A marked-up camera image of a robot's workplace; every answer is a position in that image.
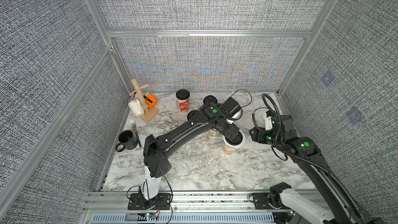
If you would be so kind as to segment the white leak-proof paper disc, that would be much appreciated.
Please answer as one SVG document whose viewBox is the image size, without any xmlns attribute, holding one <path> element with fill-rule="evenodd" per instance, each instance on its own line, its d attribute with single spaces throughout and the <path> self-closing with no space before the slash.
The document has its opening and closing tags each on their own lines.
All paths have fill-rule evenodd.
<svg viewBox="0 0 398 224">
<path fill-rule="evenodd" d="M 233 139 L 228 139 L 223 136 L 224 144 L 232 148 L 241 148 L 246 143 L 246 137 L 242 130 Z"/>
</svg>

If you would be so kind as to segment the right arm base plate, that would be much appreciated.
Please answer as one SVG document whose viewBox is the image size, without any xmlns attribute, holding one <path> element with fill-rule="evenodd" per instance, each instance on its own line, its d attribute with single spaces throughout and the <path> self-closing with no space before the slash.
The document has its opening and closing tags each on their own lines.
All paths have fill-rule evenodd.
<svg viewBox="0 0 398 224">
<path fill-rule="evenodd" d="M 271 193 L 253 193 L 248 197 L 249 202 L 255 205 L 255 209 L 280 209 L 282 204 L 277 194 Z"/>
</svg>

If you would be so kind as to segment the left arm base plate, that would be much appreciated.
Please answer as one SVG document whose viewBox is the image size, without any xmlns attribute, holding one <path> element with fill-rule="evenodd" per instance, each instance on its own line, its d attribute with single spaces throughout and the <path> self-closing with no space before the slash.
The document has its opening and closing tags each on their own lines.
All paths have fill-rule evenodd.
<svg viewBox="0 0 398 224">
<path fill-rule="evenodd" d="M 158 193 L 151 200 L 146 200 L 142 192 L 129 193 L 127 196 L 129 197 L 127 209 L 130 211 L 169 210 L 172 202 L 171 193 Z"/>
</svg>

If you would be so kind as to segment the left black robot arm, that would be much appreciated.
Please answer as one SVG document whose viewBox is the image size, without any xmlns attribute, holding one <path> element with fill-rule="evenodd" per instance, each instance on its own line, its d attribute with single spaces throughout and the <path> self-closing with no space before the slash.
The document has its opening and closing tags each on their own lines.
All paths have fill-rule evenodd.
<svg viewBox="0 0 398 224">
<path fill-rule="evenodd" d="M 159 194 L 162 177 L 172 168 L 171 157 L 184 144 L 209 130 L 216 130 L 230 141 L 236 141 L 243 135 L 233 122 L 241 117 L 243 110 L 239 105 L 209 103 L 203 105 L 187 122 L 176 129 L 154 137 L 149 135 L 145 140 L 143 151 L 145 179 L 140 193 L 146 201 L 153 201 Z"/>
</svg>

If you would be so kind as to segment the cream paper cup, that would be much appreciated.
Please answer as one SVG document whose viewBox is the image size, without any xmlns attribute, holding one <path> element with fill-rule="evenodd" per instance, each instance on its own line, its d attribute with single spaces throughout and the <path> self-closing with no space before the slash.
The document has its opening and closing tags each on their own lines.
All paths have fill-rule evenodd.
<svg viewBox="0 0 398 224">
<path fill-rule="evenodd" d="M 227 144 L 224 145 L 224 153 L 225 153 L 227 156 L 230 156 L 230 155 L 233 154 L 235 151 L 236 151 L 236 148 L 235 148 L 235 147 L 228 146 Z"/>
<path fill-rule="evenodd" d="M 215 139 L 215 138 L 217 137 L 217 135 L 218 135 L 218 132 L 217 132 L 217 131 L 215 131 L 215 130 L 213 130 L 213 129 L 209 130 L 209 137 L 210 137 L 211 139 Z"/>
</svg>

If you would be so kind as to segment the red paper milk tea cup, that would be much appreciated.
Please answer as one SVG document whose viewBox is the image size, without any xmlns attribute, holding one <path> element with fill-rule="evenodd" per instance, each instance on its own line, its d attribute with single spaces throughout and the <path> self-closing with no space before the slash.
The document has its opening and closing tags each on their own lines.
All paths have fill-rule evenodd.
<svg viewBox="0 0 398 224">
<path fill-rule="evenodd" d="M 178 99 L 178 106 L 179 106 L 179 110 L 181 113 L 188 113 L 189 111 L 189 99 L 186 100 L 180 100 Z"/>
</svg>

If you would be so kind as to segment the black cup lid back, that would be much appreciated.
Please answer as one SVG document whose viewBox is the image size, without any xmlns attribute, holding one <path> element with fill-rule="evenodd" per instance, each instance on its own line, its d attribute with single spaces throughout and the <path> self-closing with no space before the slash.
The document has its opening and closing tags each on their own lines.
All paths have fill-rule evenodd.
<svg viewBox="0 0 398 224">
<path fill-rule="evenodd" d="M 230 146 L 238 146 L 243 142 L 243 138 L 244 138 L 244 136 L 241 134 L 241 132 L 238 132 L 238 134 L 236 135 L 235 138 L 233 138 L 233 139 L 225 138 L 225 141 Z"/>
</svg>

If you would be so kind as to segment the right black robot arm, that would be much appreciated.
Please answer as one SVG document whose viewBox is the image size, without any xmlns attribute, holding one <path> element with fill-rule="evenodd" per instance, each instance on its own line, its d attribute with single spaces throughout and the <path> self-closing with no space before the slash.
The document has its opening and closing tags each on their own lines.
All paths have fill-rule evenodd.
<svg viewBox="0 0 398 224">
<path fill-rule="evenodd" d="M 267 194 L 252 194 L 249 200 L 256 209 L 291 209 L 290 223 L 295 224 L 382 224 L 380 217 L 371 216 L 356 202 L 329 168 L 321 151 L 307 137 L 294 137 L 288 141 L 294 148 L 286 153 L 311 179 L 325 200 L 321 207 L 300 195 L 287 183 L 271 186 Z"/>
</svg>

